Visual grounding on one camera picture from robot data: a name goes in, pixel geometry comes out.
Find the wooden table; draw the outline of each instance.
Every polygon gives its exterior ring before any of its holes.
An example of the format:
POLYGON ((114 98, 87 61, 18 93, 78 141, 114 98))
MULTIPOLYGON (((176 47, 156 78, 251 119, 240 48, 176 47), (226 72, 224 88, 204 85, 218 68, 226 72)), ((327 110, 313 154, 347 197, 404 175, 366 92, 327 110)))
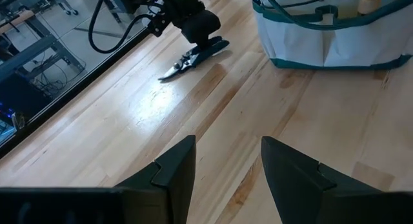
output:
POLYGON ((381 190, 413 190, 413 61, 384 74, 280 70, 251 0, 203 1, 226 52, 160 83, 190 45, 171 26, 151 37, 3 158, 0 185, 110 187, 195 134, 189 224, 280 223, 261 136, 381 190))
MULTIPOLYGON (((24 10, 19 13, 19 17, 11 21, 11 23, 14 26, 20 25, 21 23, 24 23, 27 19, 31 18, 34 16, 34 13, 31 10, 24 10)), ((1 20, 0 25, 4 24, 6 20, 1 20)), ((0 27, 0 34, 4 34, 10 29, 12 29, 12 25, 10 24, 5 24, 4 26, 0 27)))

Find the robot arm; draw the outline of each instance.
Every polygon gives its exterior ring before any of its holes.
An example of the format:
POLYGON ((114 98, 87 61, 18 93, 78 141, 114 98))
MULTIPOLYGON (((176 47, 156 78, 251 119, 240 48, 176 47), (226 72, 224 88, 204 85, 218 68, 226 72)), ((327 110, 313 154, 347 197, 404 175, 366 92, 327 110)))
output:
POLYGON ((195 43, 193 49, 189 50, 171 67, 170 70, 159 80, 167 80, 177 74, 186 72, 190 68, 196 67, 205 59, 216 54, 229 42, 222 37, 213 37, 209 35, 219 30, 221 23, 217 15, 205 10, 204 4, 199 0, 114 0, 122 11, 133 14, 141 5, 156 6, 160 11, 155 15, 142 14, 135 17, 128 26, 124 36, 118 44, 109 50, 101 50, 93 42, 93 28, 96 17, 99 13, 103 0, 98 0, 96 9, 90 21, 88 38, 92 48, 102 54, 108 54, 117 50, 126 39, 133 25, 140 19, 147 18, 150 20, 147 29, 156 37, 162 35, 163 30, 172 22, 174 26, 181 29, 181 33, 190 43, 195 43))

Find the glass window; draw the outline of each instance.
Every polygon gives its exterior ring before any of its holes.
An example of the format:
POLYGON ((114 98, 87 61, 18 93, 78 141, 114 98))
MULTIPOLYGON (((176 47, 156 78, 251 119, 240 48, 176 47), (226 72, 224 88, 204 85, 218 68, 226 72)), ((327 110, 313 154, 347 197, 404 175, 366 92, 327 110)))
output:
MULTIPOLYGON (((0 144, 111 54, 88 29, 97 0, 0 0, 0 144)), ((108 50, 134 15, 105 0, 93 31, 108 50)), ((126 40, 142 31, 136 23, 126 40)))

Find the black cable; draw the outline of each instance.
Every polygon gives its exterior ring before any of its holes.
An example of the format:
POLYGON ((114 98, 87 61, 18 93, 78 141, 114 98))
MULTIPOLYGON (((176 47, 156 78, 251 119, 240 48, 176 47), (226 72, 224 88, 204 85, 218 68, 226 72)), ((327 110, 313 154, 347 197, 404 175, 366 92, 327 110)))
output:
MULTIPOLYGON (((56 30, 49 24, 49 22, 43 17, 43 15, 39 13, 39 16, 43 19, 43 21, 45 21, 46 25, 49 26, 49 28, 50 28, 51 30, 53 30, 54 34, 55 34, 57 37, 59 37, 59 34, 57 34, 56 30)), ((83 59, 81 59, 79 56, 77 56, 75 53, 73 53, 73 51, 71 51, 71 50, 67 47, 66 43, 62 40, 62 37, 63 37, 64 35, 65 35, 65 34, 63 34, 61 37, 57 38, 57 40, 58 40, 58 41, 61 40, 60 43, 61 43, 63 46, 65 46, 66 50, 68 50, 76 59, 82 61, 82 62, 85 64, 85 65, 82 65, 82 66, 83 66, 83 68, 86 69, 86 66, 87 66, 86 62, 85 62, 83 59)))
MULTIPOLYGON (((290 5, 281 5, 281 7, 283 8, 291 8, 291 7, 295 7, 295 6, 301 6, 301 5, 309 5, 318 1, 324 1, 324 0, 310 0, 310 1, 305 1, 305 2, 300 2, 300 3, 294 3, 294 4, 290 4, 290 5)), ((273 6, 263 6, 266 9, 275 9, 273 6)))
POLYGON ((39 89, 41 89, 43 92, 46 92, 47 94, 50 94, 50 96, 52 97, 58 95, 60 91, 65 89, 68 84, 70 84, 73 80, 75 80, 81 74, 81 73, 78 73, 72 79, 68 79, 66 72, 59 65, 55 64, 55 66, 58 69, 60 69, 60 71, 62 71, 63 75, 65 76, 64 82, 60 80, 50 82, 44 72, 42 72, 41 74, 41 80, 36 79, 37 82, 40 84, 39 89))
POLYGON ((42 58, 42 60, 41 60, 41 62, 40 62, 40 65, 34 67, 33 70, 36 70, 36 69, 38 69, 38 68, 43 67, 47 62, 49 62, 49 60, 52 59, 52 57, 53 57, 54 55, 51 55, 51 56, 50 56, 49 58, 47 58, 46 60, 45 60, 45 56, 46 56, 46 53, 43 52, 43 58, 42 58))
POLYGON ((102 53, 102 54, 109 54, 117 50, 125 41, 125 39, 128 37, 129 32, 131 31, 132 27, 135 25, 136 22, 138 22, 142 18, 148 18, 149 20, 152 20, 152 16, 148 14, 141 14, 136 16, 128 25, 128 28, 126 29, 125 33, 123 34, 122 38, 119 40, 119 42, 111 49, 109 50, 102 50, 98 48, 95 43, 93 42, 93 29, 95 27, 95 22, 97 19, 97 15, 99 14, 100 8, 103 4, 103 0, 97 0, 97 4, 95 7, 95 10, 93 12, 92 18, 90 19, 90 24, 89 24, 89 30, 88 30, 88 39, 90 46, 97 52, 102 53))

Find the electronic equipment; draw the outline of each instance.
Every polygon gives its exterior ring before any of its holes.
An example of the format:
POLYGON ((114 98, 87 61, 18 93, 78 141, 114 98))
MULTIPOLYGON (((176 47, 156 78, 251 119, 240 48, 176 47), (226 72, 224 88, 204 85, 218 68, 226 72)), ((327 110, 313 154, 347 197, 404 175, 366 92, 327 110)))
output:
POLYGON ((120 9, 130 14, 133 14, 142 5, 148 8, 151 6, 157 7, 160 11, 152 15, 138 15, 129 24, 125 34, 116 46, 109 50, 101 50, 93 42, 93 29, 103 1, 98 0, 88 30, 89 43, 97 52, 108 54, 117 50, 126 39, 133 25, 143 18, 150 20, 146 28, 157 37, 172 22, 174 26, 181 29, 181 33, 190 43, 196 44, 193 49, 183 54, 159 80, 165 81, 186 72, 229 45, 228 41, 219 36, 209 39, 208 36, 218 30, 221 23, 218 16, 205 10, 204 4, 199 0, 114 0, 120 9))
POLYGON ((382 192, 272 137, 261 157, 284 224, 413 223, 413 192, 382 192))
POLYGON ((0 223, 185 224, 195 164, 187 136, 114 188, 0 188, 0 223))
POLYGON ((50 102, 49 97, 19 74, 13 73, 0 82, 0 119, 11 126, 14 113, 21 113, 28 120, 50 102))

